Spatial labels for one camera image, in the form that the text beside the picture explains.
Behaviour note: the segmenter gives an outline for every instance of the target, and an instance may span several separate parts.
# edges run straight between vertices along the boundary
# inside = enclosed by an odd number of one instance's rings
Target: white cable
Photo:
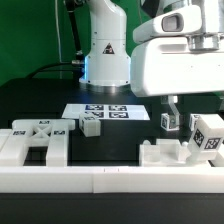
[[[140,23],[142,24],[142,15],[141,15],[141,9],[140,9],[140,0],[136,0],[137,2],[137,9],[138,9],[138,17],[140,20]]]
[[[57,30],[57,39],[58,39],[58,54],[59,54],[59,61],[61,63],[62,50],[61,50],[61,36],[60,36],[59,16],[58,16],[58,0],[55,0],[55,21],[56,21],[56,30]]]

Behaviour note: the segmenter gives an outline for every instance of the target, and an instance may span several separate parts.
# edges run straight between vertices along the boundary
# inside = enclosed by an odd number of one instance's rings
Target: green wall
[[[135,44],[133,29],[140,25],[137,0],[112,0],[127,14],[127,53],[131,55]],[[62,59],[71,61],[75,49],[71,28],[63,0],[58,0],[59,23],[62,40]],[[85,54],[90,50],[90,18],[88,6],[76,11],[81,44]],[[55,0],[0,1],[0,85],[6,81],[25,77],[37,68],[59,61],[55,25]],[[40,74],[38,77],[58,74]]]

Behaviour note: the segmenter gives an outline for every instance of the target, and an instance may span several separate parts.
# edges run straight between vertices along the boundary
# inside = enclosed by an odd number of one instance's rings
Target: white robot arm
[[[130,87],[130,57],[126,53],[126,14],[110,0],[70,0],[87,4],[91,18],[91,51],[85,57],[80,85],[97,92]]]
[[[134,31],[142,44],[132,52],[132,91],[142,97],[223,91],[224,0],[160,2],[165,14]]]

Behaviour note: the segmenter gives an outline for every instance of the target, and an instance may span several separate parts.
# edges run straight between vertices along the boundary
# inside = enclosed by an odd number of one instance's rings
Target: printed marker sheet
[[[62,118],[78,119],[80,113],[93,113],[107,120],[150,120],[143,105],[67,104]]]

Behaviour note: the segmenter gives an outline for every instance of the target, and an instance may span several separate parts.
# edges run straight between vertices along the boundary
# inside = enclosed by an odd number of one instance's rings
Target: black tabletop
[[[60,119],[66,104],[144,105],[149,121],[101,120],[99,137],[70,132],[69,166],[138,166],[139,144],[156,138],[188,141],[190,113],[219,113],[213,93],[179,96],[180,131],[160,128],[168,108],[160,97],[88,92],[72,80],[14,79],[0,88],[0,128],[16,119]],[[223,223],[223,194],[0,194],[2,223]]]

